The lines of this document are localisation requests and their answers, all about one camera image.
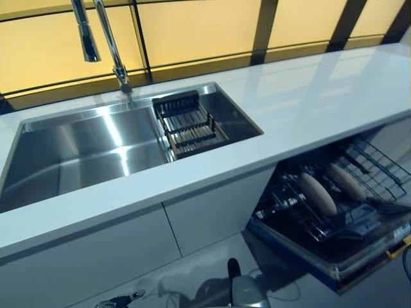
sink drain rack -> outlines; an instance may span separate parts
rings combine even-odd
[[[176,159],[228,143],[226,134],[199,103],[195,90],[155,98],[153,107]]]

dish drying rack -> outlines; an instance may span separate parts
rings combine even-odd
[[[199,103],[195,90],[153,99],[175,159],[208,151],[228,143],[228,137]]]
[[[284,171],[274,173],[254,215],[263,219],[288,210],[314,240],[322,242],[336,236],[362,239],[381,225],[380,214],[408,211],[406,207],[394,205],[393,202],[407,195],[404,185],[411,181],[409,172],[362,137],[357,137],[343,147],[337,159],[318,160],[299,166],[301,172],[314,176],[330,193],[338,210],[337,216],[327,217],[320,213],[302,193],[297,175]],[[324,174],[330,162],[351,174],[364,190],[367,196],[365,202],[350,200]]]

white countertop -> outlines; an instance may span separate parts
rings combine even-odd
[[[403,44],[353,49],[135,89],[141,96],[215,81],[264,134],[2,213],[0,257],[410,115],[409,52]],[[0,116],[0,170],[22,120],[119,98],[116,91]]]

stainless steel sink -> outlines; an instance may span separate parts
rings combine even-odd
[[[0,178],[0,212],[176,159],[153,99],[196,90],[228,143],[262,134],[216,83],[24,121]]]

faucet spout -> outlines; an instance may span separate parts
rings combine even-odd
[[[80,41],[83,47],[84,60],[87,62],[100,61],[100,55],[98,53],[97,45],[92,35],[92,31],[89,26],[89,20],[85,13],[84,4],[82,0],[71,0],[73,6],[74,15],[78,25],[78,31],[80,33]]]
[[[114,40],[114,36],[111,31],[110,22],[107,18],[107,13],[105,11],[103,1],[93,1],[96,7],[101,27],[103,28],[104,36],[106,38],[107,44],[109,45],[111,57],[113,58],[113,72],[116,75],[118,82],[120,84],[120,91],[126,94],[129,102],[132,102],[132,87],[130,85],[130,80],[128,79],[127,70],[120,59],[120,54],[118,52],[116,41]],[[71,0],[71,4],[73,5],[73,11],[78,23],[80,40],[83,46],[84,60],[88,62],[100,61],[100,56],[98,54],[97,46],[89,26],[89,21],[87,19],[83,0]]]
[[[119,81],[120,90],[125,94],[130,94],[132,91],[132,88],[130,86],[130,80],[128,79],[126,68],[121,62],[120,54],[118,53],[116,41],[114,40],[114,36],[111,31],[109,19],[107,18],[107,13],[104,8],[103,0],[93,0],[93,2],[96,6],[98,18],[100,20],[101,27],[103,27],[105,39],[107,41],[107,44],[109,45],[111,57],[114,61],[113,72],[114,74],[116,74],[117,79]]]

